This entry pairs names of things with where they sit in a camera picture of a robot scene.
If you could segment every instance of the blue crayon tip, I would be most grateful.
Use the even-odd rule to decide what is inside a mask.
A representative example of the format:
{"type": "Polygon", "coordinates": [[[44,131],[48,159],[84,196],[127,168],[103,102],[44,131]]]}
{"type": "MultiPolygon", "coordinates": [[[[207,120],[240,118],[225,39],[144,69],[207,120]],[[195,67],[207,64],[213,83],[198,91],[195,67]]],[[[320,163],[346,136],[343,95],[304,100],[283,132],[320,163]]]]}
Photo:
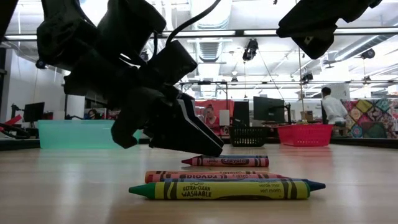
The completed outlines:
{"type": "Polygon", "coordinates": [[[307,180],[306,183],[310,187],[310,190],[313,192],[314,190],[321,190],[326,188],[326,184],[314,182],[311,180],[307,180]]]}

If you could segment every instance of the red plastic basket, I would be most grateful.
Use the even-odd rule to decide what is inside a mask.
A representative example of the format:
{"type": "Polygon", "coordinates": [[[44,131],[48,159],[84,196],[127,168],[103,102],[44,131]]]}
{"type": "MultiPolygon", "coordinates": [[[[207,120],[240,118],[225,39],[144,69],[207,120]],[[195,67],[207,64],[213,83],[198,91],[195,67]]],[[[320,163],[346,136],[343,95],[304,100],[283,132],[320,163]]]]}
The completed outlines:
{"type": "Polygon", "coordinates": [[[332,124],[298,124],[278,127],[280,143],[288,146],[327,146],[332,124]]]}

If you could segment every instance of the ceiling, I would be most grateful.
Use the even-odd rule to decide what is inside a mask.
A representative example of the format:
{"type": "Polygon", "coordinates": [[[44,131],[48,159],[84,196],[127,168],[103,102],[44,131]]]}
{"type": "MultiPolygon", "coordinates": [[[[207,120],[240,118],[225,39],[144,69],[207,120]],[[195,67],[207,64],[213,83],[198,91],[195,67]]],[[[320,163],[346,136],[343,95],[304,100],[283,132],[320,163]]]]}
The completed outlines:
{"type": "MultiPolygon", "coordinates": [[[[190,4],[192,1],[201,1],[203,4],[211,4],[211,0],[153,0],[151,2],[155,7],[161,10],[164,17],[168,21],[168,30],[175,29],[177,26],[191,18],[190,4]]],[[[94,23],[98,22],[101,16],[106,11],[107,0],[86,0],[82,5],[94,23]]],[[[288,13],[295,5],[294,0],[278,1],[273,5],[273,0],[232,0],[231,13],[227,29],[277,29],[278,22],[283,16],[288,13]]],[[[398,0],[383,0],[383,2],[374,9],[368,9],[358,20],[347,24],[344,21],[338,21],[339,27],[383,27],[389,26],[389,21],[393,19],[398,11],[398,0]]],[[[43,21],[43,12],[40,1],[38,0],[20,0],[18,7],[14,13],[12,21],[7,30],[7,34],[35,34],[36,28],[43,21]]],[[[332,54],[347,48],[352,43],[359,39],[366,38],[366,36],[352,35],[352,36],[336,36],[334,44],[329,48],[328,53],[332,54]]],[[[233,76],[232,72],[237,72],[239,81],[270,81],[271,74],[274,81],[291,81],[300,80],[300,67],[303,72],[312,72],[314,74],[314,81],[345,81],[345,80],[361,80],[365,75],[374,75],[372,80],[393,80],[398,78],[398,62],[394,60],[397,58],[398,51],[398,37],[393,36],[387,41],[375,45],[373,49],[376,56],[372,59],[363,60],[361,58],[350,58],[343,62],[334,63],[333,68],[326,69],[327,65],[322,65],[326,57],[320,60],[312,61],[308,56],[296,46],[291,39],[280,39],[278,37],[258,37],[259,54],[253,60],[243,63],[242,52],[247,45],[249,38],[233,37],[225,38],[223,43],[222,53],[217,60],[219,65],[200,65],[201,69],[189,74],[189,80],[201,80],[209,78],[205,71],[208,69],[216,69],[218,73],[211,76],[213,81],[230,81],[233,76]]],[[[197,44],[190,43],[192,39],[180,39],[183,46],[191,53],[195,59],[198,58],[197,44]]],[[[35,42],[13,42],[12,46],[18,46],[23,52],[22,55],[37,59],[37,47],[35,42]]],[[[160,49],[164,45],[164,40],[160,41],[160,49]]],[[[149,49],[153,48],[153,43],[149,42],[147,45],[149,49]]],[[[388,85],[374,85],[371,86],[372,91],[383,91],[388,85]]],[[[287,85],[282,87],[279,91],[288,91],[287,85]]],[[[249,88],[249,89],[263,89],[275,88],[272,85],[236,85],[231,88],[249,88]]],[[[293,85],[291,92],[299,90],[298,85],[293,85]]],[[[258,94],[258,90],[252,91],[250,95],[258,94]]]]}

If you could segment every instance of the black wire basket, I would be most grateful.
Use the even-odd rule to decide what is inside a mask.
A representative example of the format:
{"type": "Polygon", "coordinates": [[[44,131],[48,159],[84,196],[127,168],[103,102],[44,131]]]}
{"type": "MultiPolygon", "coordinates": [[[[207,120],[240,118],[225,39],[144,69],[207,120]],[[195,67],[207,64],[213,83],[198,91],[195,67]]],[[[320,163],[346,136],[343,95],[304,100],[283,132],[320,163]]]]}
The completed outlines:
{"type": "Polygon", "coordinates": [[[232,127],[229,129],[231,144],[234,147],[261,147],[266,143],[267,127],[232,127]]]}

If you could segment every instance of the white shirt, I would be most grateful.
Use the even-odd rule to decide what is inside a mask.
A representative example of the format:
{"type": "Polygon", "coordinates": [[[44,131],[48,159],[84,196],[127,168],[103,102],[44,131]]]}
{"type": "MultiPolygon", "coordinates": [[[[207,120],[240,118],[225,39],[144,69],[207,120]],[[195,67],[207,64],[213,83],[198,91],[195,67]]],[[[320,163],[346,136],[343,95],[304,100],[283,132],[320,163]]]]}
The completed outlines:
{"type": "Polygon", "coordinates": [[[348,113],[340,100],[331,96],[325,96],[322,105],[328,117],[329,124],[335,124],[337,121],[345,122],[345,116],[348,113]]]}

